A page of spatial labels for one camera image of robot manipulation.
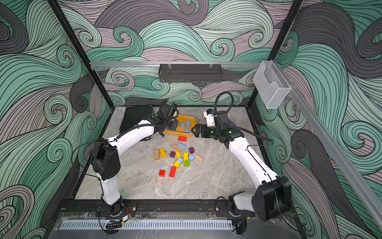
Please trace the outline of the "blue long block top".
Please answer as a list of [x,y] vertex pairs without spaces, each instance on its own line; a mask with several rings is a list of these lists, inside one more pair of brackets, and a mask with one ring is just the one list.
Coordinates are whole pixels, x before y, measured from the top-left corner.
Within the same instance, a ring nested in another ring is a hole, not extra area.
[[178,146],[179,148],[181,148],[182,150],[185,150],[185,149],[187,148],[186,145],[184,145],[184,144],[182,144],[182,143],[180,143],[180,142],[177,144],[177,146]]

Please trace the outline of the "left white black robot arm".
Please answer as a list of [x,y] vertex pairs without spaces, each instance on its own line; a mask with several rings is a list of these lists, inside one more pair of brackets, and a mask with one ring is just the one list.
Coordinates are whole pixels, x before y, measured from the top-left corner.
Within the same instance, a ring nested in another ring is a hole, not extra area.
[[101,139],[94,146],[91,165],[100,180],[102,206],[104,211],[116,217],[122,213],[122,197],[119,192],[117,175],[121,169],[120,156],[142,139],[166,129],[176,129],[178,120],[150,115],[135,126],[117,136]]

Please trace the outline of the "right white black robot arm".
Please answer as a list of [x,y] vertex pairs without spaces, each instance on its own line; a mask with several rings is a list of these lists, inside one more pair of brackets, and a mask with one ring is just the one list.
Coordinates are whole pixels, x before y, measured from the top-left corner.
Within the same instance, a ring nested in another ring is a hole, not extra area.
[[223,143],[239,159],[253,180],[256,189],[254,194],[241,192],[233,196],[236,209],[254,212],[263,222],[291,209],[291,183],[286,177],[278,176],[260,159],[241,130],[197,124],[191,131],[195,137],[213,138]]

